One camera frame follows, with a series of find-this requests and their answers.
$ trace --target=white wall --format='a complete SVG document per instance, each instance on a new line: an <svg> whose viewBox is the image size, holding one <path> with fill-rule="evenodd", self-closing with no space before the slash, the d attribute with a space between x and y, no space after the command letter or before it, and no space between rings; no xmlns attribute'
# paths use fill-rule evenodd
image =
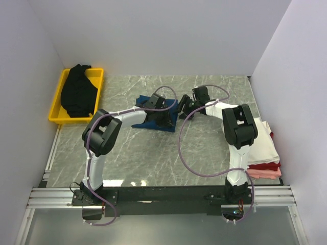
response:
<svg viewBox="0 0 327 245"><path fill-rule="evenodd" d="M0 1L0 243L13 244L56 126L48 112L63 65L26 0Z"/></svg>
<svg viewBox="0 0 327 245"><path fill-rule="evenodd" d="M293 0L251 78L310 244L327 241L327 1Z"/></svg>
<svg viewBox="0 0 327 245"><path fill-rule="evenodd" d="M290 0L29 0L66 67L252 75Z"/></svg>

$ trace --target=stack of folded clothes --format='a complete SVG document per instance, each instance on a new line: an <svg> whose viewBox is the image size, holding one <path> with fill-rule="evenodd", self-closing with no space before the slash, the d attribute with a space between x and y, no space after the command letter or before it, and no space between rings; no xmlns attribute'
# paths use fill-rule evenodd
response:
<svg viewBox="0 0 327 245"><path fill-rule="evenodd" d="M273 133L266 121L254 119L258 137L251 147L248 161L248 173L254 178L276 179L282 175L279 155L272 141Z"/></svg>

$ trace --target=marble surface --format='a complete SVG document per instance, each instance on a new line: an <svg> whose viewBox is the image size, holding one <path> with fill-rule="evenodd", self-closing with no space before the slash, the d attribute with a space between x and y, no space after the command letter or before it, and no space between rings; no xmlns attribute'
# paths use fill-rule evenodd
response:
<svg viewBox="0 0 327 245"><path fill-rule="evenodd" d="M172 86L181 99L192 88L202 84L216 84L230 92L229 104L250 106L258 117L250 83L246 76L113 76L107 77L102 91L100 108L117 111L134 106L140 94L150 96L161 85ZM223 91L208 88L211 98L225 97ZM159 92L172 99L168 89ZM189 166L203 174L213 174L229 167L229 150L220 127L222 120L196 114L182 134L182 153ZM176 132L124 128L116 144L107 155L103 179L111 186L169 186L223 185L225 176L203 178L189 172L177 153L177 136L182 121L178 119ZM85 172L86 153L81 135L86 124L64 125L58 136L58 147L47 187L68 187L80 182ZM279 184L279 180L258 179L256 184Z"/></svg>

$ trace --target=black cloth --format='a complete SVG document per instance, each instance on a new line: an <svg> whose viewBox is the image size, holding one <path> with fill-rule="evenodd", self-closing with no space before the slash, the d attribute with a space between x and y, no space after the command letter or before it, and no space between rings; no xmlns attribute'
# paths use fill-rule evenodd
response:
<svg viewBox="0 0 327 245"><path fill-rule="evenodd" d="M86 77L90 65L73 67L61 91L61 105L70 117L89 117L94 113L98 89Z"/></svg>

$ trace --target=plastic tray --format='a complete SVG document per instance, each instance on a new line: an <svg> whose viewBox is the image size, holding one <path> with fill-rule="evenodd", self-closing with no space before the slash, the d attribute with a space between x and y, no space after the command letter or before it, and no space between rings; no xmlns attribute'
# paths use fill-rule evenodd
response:
<svg viewBox="0 0 327 245"><path fill-rule="evenodd" d="M49 113L49 120L57 124L81 124L88 123L91 121L91 117L74 117L71 118L67 111L60 104L60 96L63 85L66 82L70 69L65 69L62 71L61 78L57 87L55 98L52 102L52 107ZM100 92L102 89L102 84L104 80L104 70L101 68L90 68L85 71L85 75L92 84L98 89L96 106L94 108L94 113L98 110L99 101L100 101Z"/></svg>

